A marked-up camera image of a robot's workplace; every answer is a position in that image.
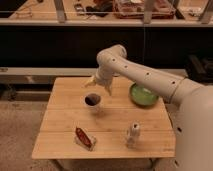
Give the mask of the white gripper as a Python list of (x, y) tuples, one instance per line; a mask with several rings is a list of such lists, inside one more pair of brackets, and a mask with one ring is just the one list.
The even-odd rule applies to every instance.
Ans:
[(105, 86), (105, 90), (108, 92), (109, 96), (112, 96), (112, 80), (114, 72), (105, 68), (98, 68), (95, 77), (91, 76), (84, 84), (85, 87), (95, 86), (96, 83)]

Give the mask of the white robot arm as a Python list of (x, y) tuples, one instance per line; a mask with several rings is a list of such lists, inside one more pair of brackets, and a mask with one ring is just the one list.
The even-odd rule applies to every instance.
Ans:
[(178, 106), (176, 171), (213, 171), (213, 85), (128, 61), (122, 45), (100, 51), (96, 59), (99, 67), (86, 86), (98, 84), (111, 94), (118, 73)]

